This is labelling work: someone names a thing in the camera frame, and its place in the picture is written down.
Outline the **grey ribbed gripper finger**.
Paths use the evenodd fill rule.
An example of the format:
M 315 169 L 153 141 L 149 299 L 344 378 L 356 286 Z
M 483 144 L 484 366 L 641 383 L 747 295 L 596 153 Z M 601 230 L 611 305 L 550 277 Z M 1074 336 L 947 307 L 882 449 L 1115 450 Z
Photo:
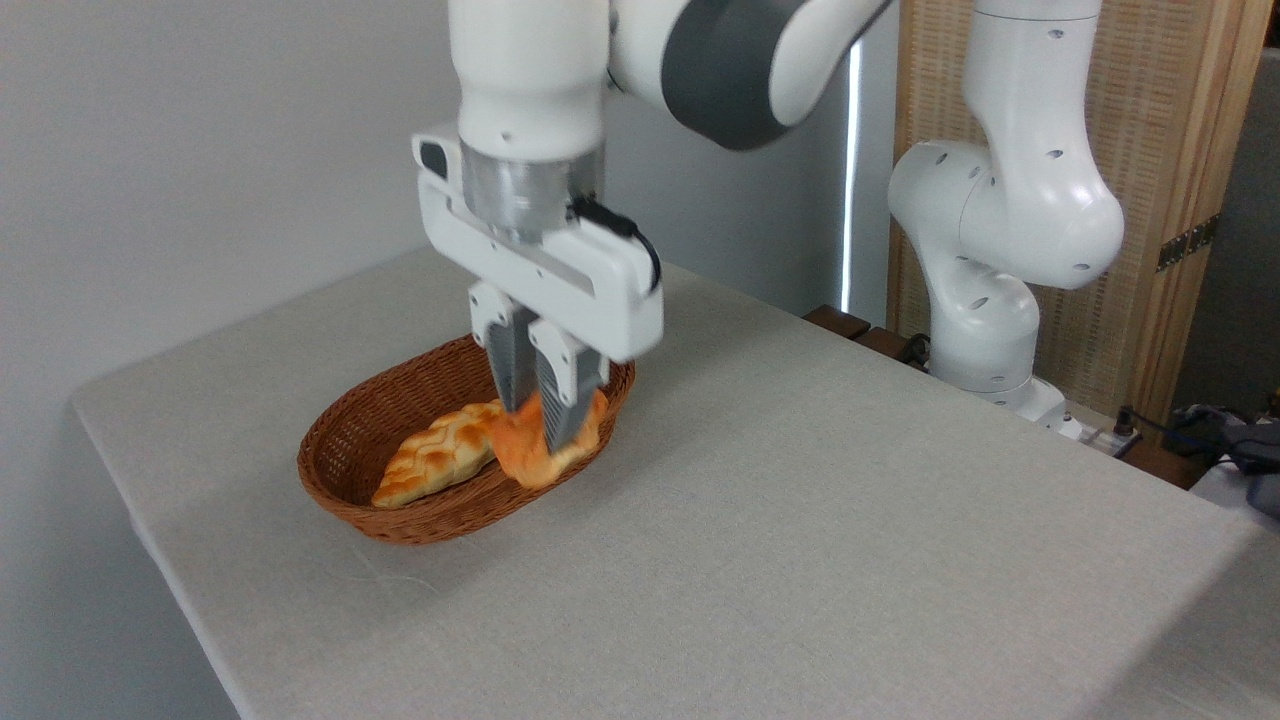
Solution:
M 536 354 L 530 325 L 538 315 L 486 282 L 468 288 L 475 342 L 486 352 L 499 400 L 517 413 L 538 389 Z
M 608 382 L 609 363 L 547 319 L 535 320 L 529 336 L 535 351 L 547 450 L 558 454 L 582 429 L 595 391 Z

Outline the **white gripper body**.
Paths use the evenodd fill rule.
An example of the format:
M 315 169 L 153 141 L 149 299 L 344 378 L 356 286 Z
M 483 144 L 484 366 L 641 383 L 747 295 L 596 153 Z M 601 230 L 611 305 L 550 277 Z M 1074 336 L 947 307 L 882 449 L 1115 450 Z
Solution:
M 465 205 L 462 146 L 453 126 L 412 137 L 419 202 L 431 246 L 480 281 L 616 363 L 654 348 L 664 331 L 662 290 L 640 243 L 590 220 L 507 240 Z

